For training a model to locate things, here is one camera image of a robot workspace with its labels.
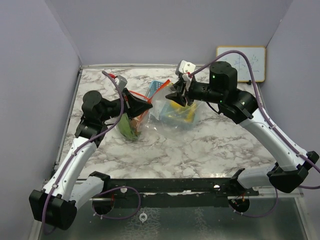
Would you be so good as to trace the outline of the yellow banana bunch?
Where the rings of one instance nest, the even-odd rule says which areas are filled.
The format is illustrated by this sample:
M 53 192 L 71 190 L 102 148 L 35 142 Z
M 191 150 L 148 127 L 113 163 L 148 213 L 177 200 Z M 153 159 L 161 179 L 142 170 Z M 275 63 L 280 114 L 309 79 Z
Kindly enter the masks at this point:
M 191 124 L 196 115 L 196 110 L 199 105 L 197 103 L 193 103 L 190 106 L 183 107 L 174 101 L 170 100 L 168 109 L 164 113 L 164 116 L 176 120 L 176 121 L 182 121 L 183 123 Z

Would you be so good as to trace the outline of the brown kiwi fruit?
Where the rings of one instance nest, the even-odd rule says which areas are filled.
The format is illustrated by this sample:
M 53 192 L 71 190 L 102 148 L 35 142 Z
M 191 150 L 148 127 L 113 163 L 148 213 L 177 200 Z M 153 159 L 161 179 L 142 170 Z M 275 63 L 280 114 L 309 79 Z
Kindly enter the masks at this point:
M 141 121 L 138 118 L 133 118 L 130 120 L 130 126 L 134 131 L 138 131 L 140 123 Z

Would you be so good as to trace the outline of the clear zip bag red zipper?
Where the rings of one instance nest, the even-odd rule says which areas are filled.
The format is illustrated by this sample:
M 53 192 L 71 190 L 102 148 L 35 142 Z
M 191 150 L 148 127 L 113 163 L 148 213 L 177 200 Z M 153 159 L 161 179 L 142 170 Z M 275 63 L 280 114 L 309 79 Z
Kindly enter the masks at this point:
M 166 95 L 171 93 L 173 93 L 173 83 L 167 80 L 151 96 L 152 108 L 144 117 L 143 122 L 145 128 L 150 132 L 178 139 L 199 124 L 204 104 L 195 101 L 190 106 L 181 106 L 166 98 Z

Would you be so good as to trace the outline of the clear zip bag orange zipper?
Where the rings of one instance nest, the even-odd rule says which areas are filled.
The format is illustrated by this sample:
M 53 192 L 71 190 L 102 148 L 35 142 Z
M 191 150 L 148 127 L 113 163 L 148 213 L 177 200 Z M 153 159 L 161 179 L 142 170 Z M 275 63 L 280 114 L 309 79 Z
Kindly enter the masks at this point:
M 153 107 L 148 97 L 125 88 L 123 90 L 125 111 L 116 128 L 130 141 L 137 141 L 141 136 L 140 124 L 144 116 Z

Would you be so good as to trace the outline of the green leaf vegetable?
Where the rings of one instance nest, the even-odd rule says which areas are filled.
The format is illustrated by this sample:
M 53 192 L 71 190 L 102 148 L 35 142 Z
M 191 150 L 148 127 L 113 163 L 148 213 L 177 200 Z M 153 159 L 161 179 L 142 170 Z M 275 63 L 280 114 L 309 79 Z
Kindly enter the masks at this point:
M 117 129 L 120 134 L 130 141 L 137 141 L 141 135 L 140 131 L 135 131 L 131 128 L 130 121 L 134 118 L 129 118 L 126 113 L 124 113 L 120 121 L 117 124 Z

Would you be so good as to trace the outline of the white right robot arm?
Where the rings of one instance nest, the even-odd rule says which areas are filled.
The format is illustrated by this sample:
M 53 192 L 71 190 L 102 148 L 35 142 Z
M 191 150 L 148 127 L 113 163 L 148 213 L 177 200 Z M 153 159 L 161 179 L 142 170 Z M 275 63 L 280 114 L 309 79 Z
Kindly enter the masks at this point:
M 183 107 L 193 101 L 217 104 L 220 113 L 250 132 L 276 160 L 268 167 L 238 170 L 230 178 L 230 191 L 240 196 L 253 187 L 272 186 L 283 193 L 300 187 L 319 155 L 306 151 L 292 140 L 282 139 L 284 132 L 264 109 L 259 109 L 257 99 L 237 88 L 238 72 L 228 62 L 216 61 L 210 65 L 208 83 L 189 77 L 195 68 L 185 60 L 178 64 L 175 71 L 178 81 L 166 98 Z

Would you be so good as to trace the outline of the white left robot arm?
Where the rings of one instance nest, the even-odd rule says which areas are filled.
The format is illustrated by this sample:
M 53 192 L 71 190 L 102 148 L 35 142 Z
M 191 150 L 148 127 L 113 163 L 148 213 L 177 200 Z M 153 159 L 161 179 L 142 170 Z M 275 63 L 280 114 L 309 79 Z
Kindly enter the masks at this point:
M 153 105 L 124 88 L 119 98 L 109 101 L 97 90 L 85 93 L 82 98 L 82 116 L 76 128 L 75 138 L 62 165 L 42 190 L 33 190 L 29 203 L 35 220 L 61 230 L 67 230 L 74 222 L 78 209 L 91 197 L 106 197 L 111 186 L 109 176 L 93 173 L 80 186 L 75 183 L 88 159 L 97 150 L 106 133 L 115 127 L 107 126 L 107 120 L 127 115 L 129 119 L 140 116 Z

